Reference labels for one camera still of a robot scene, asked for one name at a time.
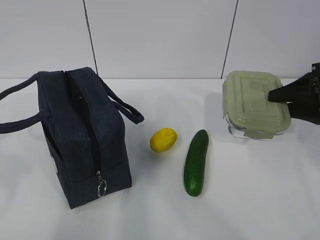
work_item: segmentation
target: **lunch bag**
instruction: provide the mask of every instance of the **lunch bag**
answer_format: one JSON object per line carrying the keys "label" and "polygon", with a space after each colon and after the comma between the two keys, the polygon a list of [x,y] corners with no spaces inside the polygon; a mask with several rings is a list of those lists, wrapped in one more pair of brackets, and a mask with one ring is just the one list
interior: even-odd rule
{"label": "lunch bag", "polygon": [[58,179],[76,208],[132,185],[125,144],[125,123],[144,117],[119,99],[89,67],[40,71],[0,93],[0,100],[37,82],[39,113],[0,124],[0,134],[41,122]]}

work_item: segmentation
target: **green plastic lid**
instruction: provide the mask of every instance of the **green plastic lid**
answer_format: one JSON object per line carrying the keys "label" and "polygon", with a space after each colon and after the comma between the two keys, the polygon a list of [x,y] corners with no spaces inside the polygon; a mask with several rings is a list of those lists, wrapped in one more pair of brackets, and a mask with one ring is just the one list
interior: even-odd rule
{"label": "green plastic lid", "polygon": [[223,117],[252,139],[272,139],[291,124],[286,103],[268,101],[269,91],[282,87],[266,72],[233,71],[223,83]]}

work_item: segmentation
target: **cucumber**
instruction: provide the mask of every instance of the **cucumber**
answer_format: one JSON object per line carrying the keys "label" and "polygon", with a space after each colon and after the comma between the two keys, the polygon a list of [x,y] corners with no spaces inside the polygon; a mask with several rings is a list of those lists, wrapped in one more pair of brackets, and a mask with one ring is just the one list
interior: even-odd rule
{"label": "cucumber", "polygon": [[194,135],[186,155],[183,182],[186,192],[192,197],[202,192],[208,144],[208,133],[202,129]]}

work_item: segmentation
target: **white wall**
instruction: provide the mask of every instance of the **white wall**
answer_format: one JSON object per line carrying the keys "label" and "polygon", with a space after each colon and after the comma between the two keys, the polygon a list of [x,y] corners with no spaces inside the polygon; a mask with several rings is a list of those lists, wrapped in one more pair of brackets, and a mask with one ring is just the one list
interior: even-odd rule
{"label": "white wall", "polygon": [[93,67],[80,0],[1,0],[0,78]]}
{"label": "white wall", "polygon": [[220,78],[236,0],[87,0],[104,78]]}
{"label": "white wall", "polygon": [[319,0],[239,0],[224,76],[234,70],[298,78],[320,62]]}
{"label": "white wall", "polygon": [[[86,0],[104,78],[219,78],[237,0]],[[239,0],[224,77],[320,62],[319,0]],[[82,0],[0,1],[0,78],[94,67]]]}

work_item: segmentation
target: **yellow lemon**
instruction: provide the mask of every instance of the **yellow lemon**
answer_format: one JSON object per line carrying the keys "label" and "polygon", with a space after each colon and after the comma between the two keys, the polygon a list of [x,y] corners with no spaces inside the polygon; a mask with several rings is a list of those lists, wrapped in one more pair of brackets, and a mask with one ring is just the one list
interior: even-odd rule
{"label": "yellow lemon", "polygon": [[178,134],[172,128],[162,128],[150,139],[152,150],[161,153],[170,149],[178,138]]}

